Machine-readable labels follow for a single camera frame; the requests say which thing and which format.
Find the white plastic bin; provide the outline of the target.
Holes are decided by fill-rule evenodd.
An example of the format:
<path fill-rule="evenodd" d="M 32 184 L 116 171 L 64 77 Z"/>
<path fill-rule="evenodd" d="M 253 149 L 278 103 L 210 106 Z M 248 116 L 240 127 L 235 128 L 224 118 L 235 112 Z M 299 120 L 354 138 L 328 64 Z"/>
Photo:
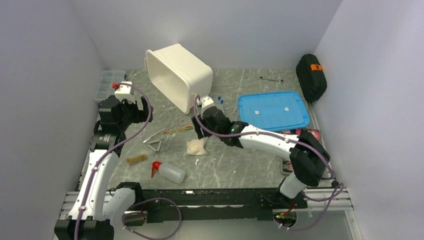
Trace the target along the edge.
<path fill-rule="evenodd" d="M 196 96 L 211 92 L 212 68 L 179 43 L 147 50 L 144 66 L 151 83 L 185 115 Z"/>

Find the wash bottle red cap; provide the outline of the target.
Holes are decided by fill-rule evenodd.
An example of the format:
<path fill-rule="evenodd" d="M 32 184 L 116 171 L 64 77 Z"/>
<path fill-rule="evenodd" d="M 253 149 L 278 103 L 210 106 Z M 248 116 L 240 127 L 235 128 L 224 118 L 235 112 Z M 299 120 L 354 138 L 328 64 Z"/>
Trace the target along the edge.
<path fill-rule="evenodd" d="M 176 184 L 181 184 L 186 176 L 185 170 L 168 162 L 154 161 L 151 167 L 151 178 L 154 177 L 156 171 L 158 171 L 162 177 Z"/>

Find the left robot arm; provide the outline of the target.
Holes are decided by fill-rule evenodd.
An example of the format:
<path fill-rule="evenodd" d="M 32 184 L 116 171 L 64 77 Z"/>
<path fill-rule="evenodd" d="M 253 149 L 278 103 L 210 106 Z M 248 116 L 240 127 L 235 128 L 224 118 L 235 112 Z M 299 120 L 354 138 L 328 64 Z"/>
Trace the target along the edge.
<path fill-rule="evenodd" d="M 79 194 L 66 219 L 57 220 L 54 234 L 59 240 L 112 240 L 124 212 L 139 209 L 144 203 L 139 183 L 122 182 L 116 194 L 105 202 L 108 185 L 118 165 L 122 148 L 129 138 L 131 124 L 153 120 L 153 107 L 146 97 L 138 103 L 110 96 L 99 103 L 99 120 L 93 128 L 87 159 L 87 171 Z"/>

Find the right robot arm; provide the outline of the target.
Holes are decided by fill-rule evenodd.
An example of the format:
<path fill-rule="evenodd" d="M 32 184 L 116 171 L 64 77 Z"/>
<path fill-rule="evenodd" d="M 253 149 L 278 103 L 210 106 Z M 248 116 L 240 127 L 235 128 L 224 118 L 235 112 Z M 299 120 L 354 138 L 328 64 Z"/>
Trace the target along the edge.
<path fill-rule="evenodd" d="M 231 121 L 217 107 L 195 114 L 192 121 L 200 138 L 215 136 L 230 147 L 261 150 L 286 160 L 292 172 L 278 185 L 276 203 L 289 207 L 308 187 L 317 187 L 329 167 L 330 155 L 308 131 L 299 135 L 282 134 L 260 129 L 243 121 Z"/>

